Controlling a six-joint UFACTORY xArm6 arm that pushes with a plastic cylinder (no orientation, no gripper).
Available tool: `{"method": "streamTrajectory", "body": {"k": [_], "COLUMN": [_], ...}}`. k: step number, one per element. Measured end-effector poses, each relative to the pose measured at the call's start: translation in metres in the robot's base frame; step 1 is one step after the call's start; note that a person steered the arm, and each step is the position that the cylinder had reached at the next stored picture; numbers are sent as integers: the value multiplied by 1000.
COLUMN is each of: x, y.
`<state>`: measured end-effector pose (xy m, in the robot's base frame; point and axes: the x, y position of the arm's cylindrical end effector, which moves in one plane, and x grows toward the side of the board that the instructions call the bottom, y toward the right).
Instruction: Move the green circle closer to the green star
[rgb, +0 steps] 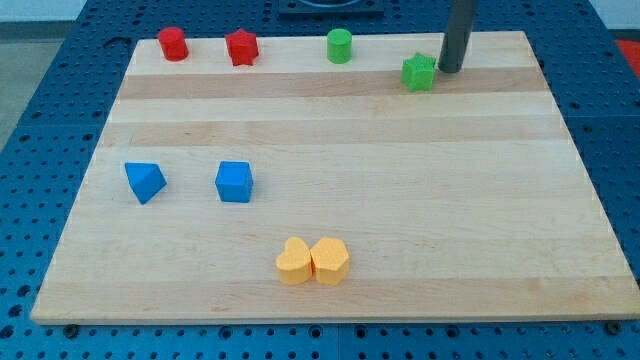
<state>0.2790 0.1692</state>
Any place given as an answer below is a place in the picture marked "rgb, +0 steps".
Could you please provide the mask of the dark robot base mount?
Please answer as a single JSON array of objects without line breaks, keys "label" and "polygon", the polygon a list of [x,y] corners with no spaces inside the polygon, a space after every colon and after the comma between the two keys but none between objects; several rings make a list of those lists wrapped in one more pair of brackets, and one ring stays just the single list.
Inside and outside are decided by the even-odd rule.
[{"label": "dark robot base mount", "polygon": [[278,16],[381,15],[385,0],[276,0]]}]

